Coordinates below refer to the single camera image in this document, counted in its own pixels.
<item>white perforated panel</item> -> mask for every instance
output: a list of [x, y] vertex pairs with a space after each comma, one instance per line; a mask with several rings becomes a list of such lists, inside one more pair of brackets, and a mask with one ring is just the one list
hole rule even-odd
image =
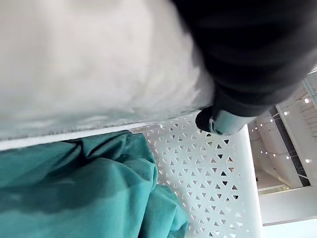
[[221, 137], [198, 130], [196, 114], [133, 129], [148, 140], [158, 183], [190, 217], [188, 237], [258, 238], [261, 216], [246, 128]]

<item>white wall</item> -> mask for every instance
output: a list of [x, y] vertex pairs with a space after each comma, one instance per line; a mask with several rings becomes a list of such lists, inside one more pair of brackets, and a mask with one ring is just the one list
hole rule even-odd
[[275, 171], [269, 156], [266, 156], [265, 154], [261, 154], [261, 151], [266, 151], [266, 147], [262, 141], [262, 138], [260, 137], [258, 130], [252, 130], [252, 128], [255, 127], [255, 123], [252, 122], [248, 125], [249, 128], [249, 135], [250, 135], [250, 144], [251, 144], [251, 150], [252, 150], [252, 156], [253, 156], [253, 162], [256, 170], [263, 170], [267, 172], [268, 174], [278, 177], [277, 172]]
[[264, 238], [316, 238], [317, 219], [263, 227]]
[[283, 182], [281, 182], [280, 180], [276, 179], [275, 177], [273, 177], [272, 175], [264, 171], [256, 170], [256, 177], [259, 180], [257, 182], [258, 189], [284, 185]]
[[317, 216], [316, 186], [265, 194], [261, 195], [259, 200], [263, 224]]
[[286, 156], [289, 155], [288, 151], [275, 122], [270, 122], [271, 118], [271, 115], [267, 113], [256, 120], [258, 131], [268, 152], [267, 157], [269, 157], [273, 168], [275, 168], [279, 180], [292, 188], [302, 187], [303, 185], [298, 178], [292, 160], [286, 159]]

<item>white fluffy fabric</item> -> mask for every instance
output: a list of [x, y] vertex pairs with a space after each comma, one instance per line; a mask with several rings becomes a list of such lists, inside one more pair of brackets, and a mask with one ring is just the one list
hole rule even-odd
[[168, 0], [0, 0], [0, 138], [176, 117], [213, 84]]

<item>teal cloth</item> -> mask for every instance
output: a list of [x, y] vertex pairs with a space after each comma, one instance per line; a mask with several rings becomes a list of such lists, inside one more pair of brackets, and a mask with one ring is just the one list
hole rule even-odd
[[0, 153], [1, 238], [183, 238], [187, 215], [142, 134]]

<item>black jacket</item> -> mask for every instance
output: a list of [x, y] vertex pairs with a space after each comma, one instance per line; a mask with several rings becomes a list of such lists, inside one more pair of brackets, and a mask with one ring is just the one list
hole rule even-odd
[[286, 99], [317, 62], [317, 0], [172, 1], [235, 115]]

